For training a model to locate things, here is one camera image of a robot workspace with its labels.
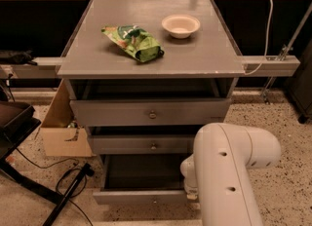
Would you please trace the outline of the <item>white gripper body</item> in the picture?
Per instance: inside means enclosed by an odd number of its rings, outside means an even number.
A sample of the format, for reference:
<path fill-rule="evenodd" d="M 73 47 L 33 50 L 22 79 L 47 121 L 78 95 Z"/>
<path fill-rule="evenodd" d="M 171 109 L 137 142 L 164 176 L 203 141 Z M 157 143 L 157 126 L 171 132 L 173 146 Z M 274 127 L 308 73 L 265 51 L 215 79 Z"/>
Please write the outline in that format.
<path fill-rule="evenodd" d="M 184 190 L 188 197 L 198 196 L 198 185 L 193 156 L 189 156 L 180 164 L 180 172 L 184 177 Z"/>

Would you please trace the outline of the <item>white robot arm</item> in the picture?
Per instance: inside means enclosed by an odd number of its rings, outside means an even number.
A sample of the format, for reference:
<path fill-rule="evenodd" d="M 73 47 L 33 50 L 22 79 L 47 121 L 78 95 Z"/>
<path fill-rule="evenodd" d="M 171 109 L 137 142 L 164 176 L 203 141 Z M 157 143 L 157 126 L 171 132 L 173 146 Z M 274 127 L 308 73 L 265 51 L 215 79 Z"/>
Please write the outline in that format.
<path fill-rule="evenodd" d="M 271 132 L 224 123 L 207 124 L 193 154 L 180 165 L 184 190 L 200 204 L 203 226 L 263 226 L 249 169 L 271 168 L 281 146 Z"/>

